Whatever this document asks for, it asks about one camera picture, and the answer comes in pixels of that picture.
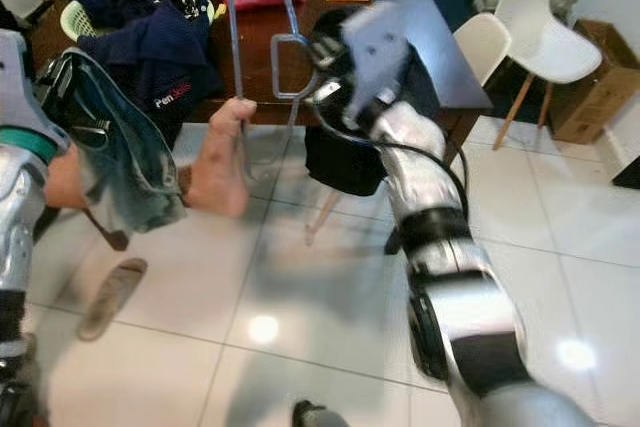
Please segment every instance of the robotic arm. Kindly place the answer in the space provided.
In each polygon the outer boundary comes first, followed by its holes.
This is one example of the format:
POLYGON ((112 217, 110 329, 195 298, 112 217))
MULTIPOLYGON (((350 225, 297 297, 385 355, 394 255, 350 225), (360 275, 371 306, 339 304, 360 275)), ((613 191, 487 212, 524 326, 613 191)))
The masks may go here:
MULTIPOLYGON (((313 57, 327 80, 314 104, 325 128, 340 137, 358 128, 380 151, 408 259, 414 360, 424 375, 446 382, 465 427, 595 426, 528 373, 518 313, 471 236, 463 189, 439 162, 445 138, 435 122, 397 100, 409 53, 401 19, 393 4, 379 2, 343 21, 341 38, 315 36, 313 57), (332 110, 340 111, 342 129, 322 120, 332 110)), ((346 425, 310 403, 294 411, 295 427, 346 425)))
POLYGON ((47 166, 70 140, 45 116, 26 75, 26 44, 0 30, 0 426, 32 427, 31 386, 16 381, 27 352, 20 325, 32 234, 44 209, 47 166))

